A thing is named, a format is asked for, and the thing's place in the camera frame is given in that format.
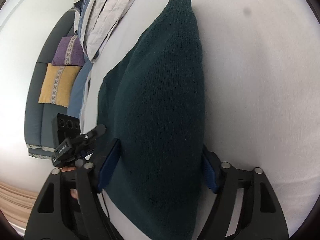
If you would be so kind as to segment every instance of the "gray sofa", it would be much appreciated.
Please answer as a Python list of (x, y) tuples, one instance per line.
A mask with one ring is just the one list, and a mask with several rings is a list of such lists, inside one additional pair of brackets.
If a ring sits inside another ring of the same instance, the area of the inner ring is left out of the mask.
[(57, 113), (66, 114), (67, 108), (53, 104), (39, 104), (39, 96), (48, 63), (52, 62), (62, 37), (74, 35), (75, 12), (67, 11), (51, 31), (33, 71), (25, 112), (24, 136), (29, 155), (50, 159), (54, 151), (52, 119)]

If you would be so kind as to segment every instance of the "dark green sweater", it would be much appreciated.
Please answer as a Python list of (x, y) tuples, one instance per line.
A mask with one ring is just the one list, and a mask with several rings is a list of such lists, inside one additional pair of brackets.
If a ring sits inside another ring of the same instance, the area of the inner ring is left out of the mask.
[(153, 240), (191, 239), (204, 136), (202, 48), (191, 0), (170, 0), (104, 78), (97, 150), (119, 138), (122, 156), (106, 188)]

